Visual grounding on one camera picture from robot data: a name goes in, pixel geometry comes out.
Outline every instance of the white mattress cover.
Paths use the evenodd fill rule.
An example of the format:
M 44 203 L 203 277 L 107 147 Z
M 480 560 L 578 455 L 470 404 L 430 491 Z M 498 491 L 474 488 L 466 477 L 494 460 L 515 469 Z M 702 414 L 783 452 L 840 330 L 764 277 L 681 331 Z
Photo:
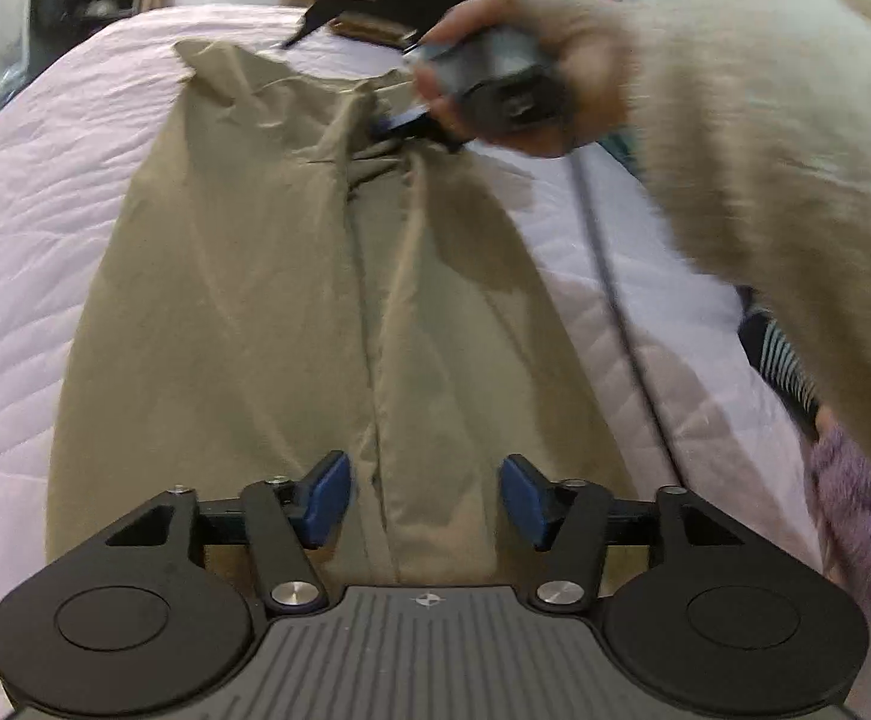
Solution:
M 280 55 L 275 46 L 297 18 L 285 8 L 229 5 L 146 13 L 73 50 L 0 113 L 0 598 L 43 565 L 46 472 L 66 356 L 128 180 L 185 76 L 173 42 L 234 40 Z M 322 33 L 286 57 L 322 76 L 378 74 L 399 62 L 396 52 Z M 479 151 L 640 493 L 650 496 L 672 478 L 607 323 L 566 166 Z M 736 340 L 734 290 L 695 274 L 672 251 L 641 186 L 614 160 L 600 148 L 586 159 L 641 353 L 690 483 L 818 566 L 803 447 Z M 0 716 L 6 710 L 0 690 Z

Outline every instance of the black cord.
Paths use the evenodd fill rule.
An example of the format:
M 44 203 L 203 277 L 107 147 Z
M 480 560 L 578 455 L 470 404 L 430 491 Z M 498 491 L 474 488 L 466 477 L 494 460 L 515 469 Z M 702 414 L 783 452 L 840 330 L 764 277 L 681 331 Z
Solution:
M 578 152 L 576 139 L 572 135 L 573 122 L 571 114 L 565 118 L 563 122 L 563 134 L 565 135 L 565 143 L 568 146 L 566 159 L 569 161 L 569 170 L 572 175 L 573 189 L 576 191 L 576 207 L 578 207 L 578 215 L 582 218 L 582 227 L 585 230 L 585 237 L 589 245 L 589 254 L 592 256 L 592 264 L 595 266 L 596 272 L 602 280 L 602 288 L 605 290 L 605 299 L 608 300 L 609 310 L 612 314 L 613 322 L 615 322 L 616 330 L 619 334 L 619 343 L 621 348 L 626 352 L 626 357 L 629 358 L 629 368 L 632 371 L 632 378 L 642 394 L 642 400 L 645 404 L 645 410 L 648 416 L 653 421 L 655 427 L 655 435 L 658 436 L 659 445 L 662 446 L 662 451 L 665 453 L 669 464 L 672 466 L 672 475 L 675 477 L 675 483 L 679 487 L 689 489 L 686 483 L 685 474 L 682 471 L 682 466 L 675 456 L 674 442 L 672 436 L 669 435 L 669 429 L 662 421 L 662 416 L 655 405 L 655 398 L 648 385 L 648 379 L 645 378 L 645 370 L 639 362 L 639 356 L 635 349 L 635 344 L 632 342 L 631 334 L 629 333 L 629 321 L 626 319 L 626 313 L 621 307 L 619 298 L 619 289 L 616 284 L 615 274 L 612 271 L 612 263 L 608 255 L 608 247 L 605 242 L 605 236 L 602 234 L 602 228 L 599 224 L 599 219 L 596 215 L 596 208 L 592 188 L 589 185 L 589 177 L 582 163 L 582 156 Z

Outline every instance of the cream fleece jacket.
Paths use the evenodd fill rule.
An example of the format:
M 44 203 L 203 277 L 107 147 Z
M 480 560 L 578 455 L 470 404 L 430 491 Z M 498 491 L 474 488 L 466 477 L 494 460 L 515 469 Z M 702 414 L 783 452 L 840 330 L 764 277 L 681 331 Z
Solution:
M 871 0 L 629 0 L 648 189 L 871 459 Z

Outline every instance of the gray ribbed plate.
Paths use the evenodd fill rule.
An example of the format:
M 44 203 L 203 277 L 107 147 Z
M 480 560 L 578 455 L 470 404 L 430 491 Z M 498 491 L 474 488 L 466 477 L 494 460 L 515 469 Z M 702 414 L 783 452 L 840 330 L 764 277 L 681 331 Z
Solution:
M 828 707 L 807 717 L 845 720 Z M 19 720 L 42 720 L 26 709 Z M 586 624 L 508 587 L 352 587 L 284 618 L 233 680 L 166 720 L 688 720 L 610 664 Z

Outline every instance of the blue gripper pad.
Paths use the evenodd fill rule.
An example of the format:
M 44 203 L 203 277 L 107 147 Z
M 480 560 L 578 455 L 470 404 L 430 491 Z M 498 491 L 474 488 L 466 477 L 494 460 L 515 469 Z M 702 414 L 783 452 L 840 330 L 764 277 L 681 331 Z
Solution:
M 501 502 L 516 529 L 526 541 L 536 549 L 545 546 L 549 532 L 549 521 L 545 514 L 546 488 L 540 487 L 539 480 L 533 479 L 527 469 L 523 469 L 515 457 L 507 457 L 499 469 Z
M 349 456 L 343 453 L 317 479 L 309 492 L 306 511 L 295 524 L 295 533 L 304 546 L 324 546 L 332 529 L 343 519 L 352 493 Z

